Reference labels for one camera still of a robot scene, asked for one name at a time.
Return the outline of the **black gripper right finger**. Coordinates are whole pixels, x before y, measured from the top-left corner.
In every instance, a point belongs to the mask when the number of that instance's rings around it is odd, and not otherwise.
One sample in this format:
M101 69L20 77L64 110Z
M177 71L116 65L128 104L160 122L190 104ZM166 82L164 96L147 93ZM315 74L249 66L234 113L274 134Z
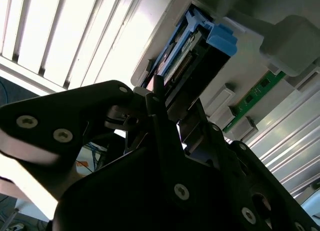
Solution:
M239 231L318 231L320 227L241 141L228 144L196 101L201 128L197 158L219 175L220 200L227 220Z

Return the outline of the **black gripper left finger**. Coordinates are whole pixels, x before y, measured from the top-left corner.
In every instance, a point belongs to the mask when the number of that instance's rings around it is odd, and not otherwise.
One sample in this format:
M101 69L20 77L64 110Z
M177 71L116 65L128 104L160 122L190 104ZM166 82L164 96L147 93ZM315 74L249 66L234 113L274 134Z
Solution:
M111 80L1 107L0 177L38 206L56 206L79 181L74 163L81 147L110 141L114 130L128 131L136 141L151 136L138 150L157 150L155 132L162 131L163 146L181 150L176 126L167 118L153 120L147 110L162 106L165 89L159 75L152 90Z

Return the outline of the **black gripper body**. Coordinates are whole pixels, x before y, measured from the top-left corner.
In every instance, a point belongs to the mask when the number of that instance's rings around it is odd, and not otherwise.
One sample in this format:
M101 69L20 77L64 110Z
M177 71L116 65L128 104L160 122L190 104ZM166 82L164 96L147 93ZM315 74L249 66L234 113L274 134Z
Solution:
M73 184L55 231L273 231L271 209L248 192L234 152L211 145L133 151Z

